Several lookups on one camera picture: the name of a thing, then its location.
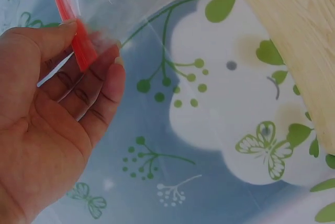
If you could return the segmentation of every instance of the finger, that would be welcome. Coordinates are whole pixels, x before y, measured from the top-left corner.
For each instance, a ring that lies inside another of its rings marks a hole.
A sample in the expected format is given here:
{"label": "finger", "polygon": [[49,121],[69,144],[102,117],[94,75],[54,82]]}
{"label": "finger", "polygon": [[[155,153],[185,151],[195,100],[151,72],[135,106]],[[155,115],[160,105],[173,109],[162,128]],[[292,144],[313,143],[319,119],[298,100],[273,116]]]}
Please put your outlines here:
{"label": "finger", "polygon": [[62,105],[73,118],[81,118],[96,101],[106,78],[107,71],[117,57],[119,57],[119,49],[117,45],[114,45],[91,65],[74,89],[60,101],[60,105]]}
{"label": "finger", "polygon": [[49,60],[46,60],[45,62],[42,62],[39,81],[41,81],[43,78],[49,75],[50,72],[53,71],[57,67],[57,65],[60,64],[65,58],[67,58],[72,52],[73,52],[73,49],[70,46],[67,49],[63,50],[58,55],[56,55],[54,58],[51,58]]}
{"label": "finger", "polygon": [[60,101],[81,79],[83,73],[80,71],[75,55],[73,54],[57,73],[41,85],[50,99]]}
{"label": "finger", "polygon": [[69,20],[58,27],[41,29],[13,28],[8,30],[7,33],[23,37],[27,41],[28,46],[26,47],[29,47],[36,55],[40,56],[41,62],[45,62],[67,49],[76,31],[76,21]]}
{"label": "finger", "polygon": [[91,140],[92,147],[105,134],[125,90],[126,73],[121,64],[113,64],[96,102],[88,109],[79,123]]}

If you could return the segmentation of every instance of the green butterfly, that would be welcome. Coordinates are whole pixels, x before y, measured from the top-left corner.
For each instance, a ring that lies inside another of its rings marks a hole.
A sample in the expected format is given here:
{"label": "green butterfly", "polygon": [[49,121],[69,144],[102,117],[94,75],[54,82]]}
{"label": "green butterfly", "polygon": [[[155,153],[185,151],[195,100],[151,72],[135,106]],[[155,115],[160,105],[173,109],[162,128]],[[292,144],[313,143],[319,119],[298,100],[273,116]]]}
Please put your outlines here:
{"label": "green butterfly", "polygon": [[88,210],[94,219],[99,219],[103,214],[101,209],[107,207],[107,202],[103,197],[90,196],[90,187],[85,183],[76,183],[75,188],[69,191],[66,195],[71,199],[86,201]]}
{"label": "green butterfly", "polygon": [[236,144],[236,150],[244,154],[263,157],[271,179],[279,180],[285,170],[284,159],[292,156],[293,147],[287,140],[278,142],[275,139],[276,126],[270,121],[260,123],[256,129],[256,137],[248,134]]}
{"label": "green butterfly", "polygon": [[39,19],[31,21],[31,13],[29,12],[23,12],[18,22],[18,27],[29,27],[29,28],[57,27],[58,25],[59,23],[50,23],[44,25],[44,23]]}

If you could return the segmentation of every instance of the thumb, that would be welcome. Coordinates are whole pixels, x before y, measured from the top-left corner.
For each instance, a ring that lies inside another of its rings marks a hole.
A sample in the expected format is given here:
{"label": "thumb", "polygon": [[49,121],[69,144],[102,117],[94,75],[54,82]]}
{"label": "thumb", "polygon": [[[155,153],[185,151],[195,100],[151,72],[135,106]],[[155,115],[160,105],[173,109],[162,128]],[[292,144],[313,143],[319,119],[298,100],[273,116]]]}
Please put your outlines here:
{"label": "thumb", "polygon": [[35,48],[39,54],[41,62],[45,62],[57,54],[67,49],[77,31],[77,23],[75,19],[65,21],[58,27],[53,28],[14,28],[7,33],[21,35]]}

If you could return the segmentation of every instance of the fingernail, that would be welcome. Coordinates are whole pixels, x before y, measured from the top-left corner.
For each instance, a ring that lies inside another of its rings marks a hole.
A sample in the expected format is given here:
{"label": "fingernail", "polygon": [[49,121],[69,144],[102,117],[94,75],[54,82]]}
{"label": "fingernail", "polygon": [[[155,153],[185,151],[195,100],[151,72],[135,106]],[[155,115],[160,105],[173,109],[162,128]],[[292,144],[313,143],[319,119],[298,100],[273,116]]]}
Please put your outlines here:
{"label": "fingernail", "polygon": [[116,41],[116,45],[119,48],[119,50],[122,48],[122,44],[119,40]]}
{"label": "fingernail", "polygon": [[120,64],[120,65],[122,65],[123,67],[125,66],[122,57],[118,57],[118,58],[116,58],[116,59],[114,60],[114,63],[115,63],[115,64]]}
{"label": "fingernail", "polygon": [[69,19],[69,20],[66,20],[66,21],[62,22],[61,24],[59,24],[59,26],[70,25],[70,24],[73,24],[75,22],[76,22],[76,19]]}

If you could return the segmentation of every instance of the hand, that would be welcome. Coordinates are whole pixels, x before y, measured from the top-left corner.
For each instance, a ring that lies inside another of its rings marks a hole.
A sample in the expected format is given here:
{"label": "hand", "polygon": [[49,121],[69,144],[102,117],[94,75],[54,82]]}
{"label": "hand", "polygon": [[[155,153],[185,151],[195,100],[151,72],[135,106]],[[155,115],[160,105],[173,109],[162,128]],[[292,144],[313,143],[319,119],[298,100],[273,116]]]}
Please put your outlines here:
{"label": "hand", "polygon": [[117,45],[83,75],[71,52],[76,22],[0,37],[0,223],[30,223],[83,172],[124,92]]}

